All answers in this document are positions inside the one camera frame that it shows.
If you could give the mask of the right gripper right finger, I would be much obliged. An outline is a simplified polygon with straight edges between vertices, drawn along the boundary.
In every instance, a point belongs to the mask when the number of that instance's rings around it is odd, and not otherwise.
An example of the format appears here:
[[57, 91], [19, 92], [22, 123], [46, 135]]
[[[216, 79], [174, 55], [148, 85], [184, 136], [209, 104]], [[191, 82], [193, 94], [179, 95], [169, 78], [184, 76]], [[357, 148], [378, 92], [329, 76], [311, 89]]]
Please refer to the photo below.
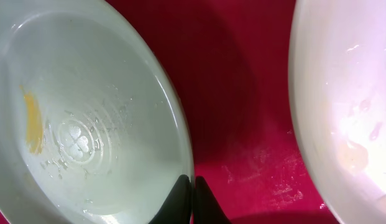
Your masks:
[[202, 176], [195, 179], [194, 224], [231, 224]]

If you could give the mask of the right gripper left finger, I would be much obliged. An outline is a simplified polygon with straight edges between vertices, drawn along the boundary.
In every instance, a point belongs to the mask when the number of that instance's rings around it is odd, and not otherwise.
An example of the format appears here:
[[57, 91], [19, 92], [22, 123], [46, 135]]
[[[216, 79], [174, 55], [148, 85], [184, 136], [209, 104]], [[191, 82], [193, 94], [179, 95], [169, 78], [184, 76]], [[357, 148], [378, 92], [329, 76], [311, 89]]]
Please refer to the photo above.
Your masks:
[[191, 218], [191, 182], [179, 176], [160, 210], [149, 224], [189, 224]]

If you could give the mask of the mint green plate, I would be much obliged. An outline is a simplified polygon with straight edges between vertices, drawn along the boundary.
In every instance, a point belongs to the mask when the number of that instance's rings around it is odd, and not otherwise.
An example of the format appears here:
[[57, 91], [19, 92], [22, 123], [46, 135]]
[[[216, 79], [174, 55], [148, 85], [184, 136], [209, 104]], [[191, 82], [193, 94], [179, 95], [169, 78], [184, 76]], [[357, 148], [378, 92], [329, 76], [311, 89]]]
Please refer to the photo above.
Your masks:
[[150, 223], [193, 177], [162, 66], [105, 1], [0, 1], [0, 212]]

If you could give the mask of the red plastic tray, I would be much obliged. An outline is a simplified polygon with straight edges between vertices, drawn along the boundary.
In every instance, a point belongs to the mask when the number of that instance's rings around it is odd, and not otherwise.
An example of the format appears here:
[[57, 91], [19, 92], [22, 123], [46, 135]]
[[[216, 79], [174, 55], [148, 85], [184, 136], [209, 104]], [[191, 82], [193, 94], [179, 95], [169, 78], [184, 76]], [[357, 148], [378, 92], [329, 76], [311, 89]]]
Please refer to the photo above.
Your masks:
[[111, 1], [180, 96], [195, 171], [233, 223], [334, 223], [294, 137], [294, 1]]

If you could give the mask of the white cream plate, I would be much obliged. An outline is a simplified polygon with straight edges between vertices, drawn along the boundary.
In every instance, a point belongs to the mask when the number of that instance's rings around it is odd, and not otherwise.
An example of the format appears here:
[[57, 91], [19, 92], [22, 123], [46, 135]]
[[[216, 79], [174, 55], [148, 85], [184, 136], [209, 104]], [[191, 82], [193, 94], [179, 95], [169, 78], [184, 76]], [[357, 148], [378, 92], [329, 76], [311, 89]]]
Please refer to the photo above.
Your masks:
[[326, 206], [340, 223], [386, 223], [386, 0], [297, 1], [288, 90]]

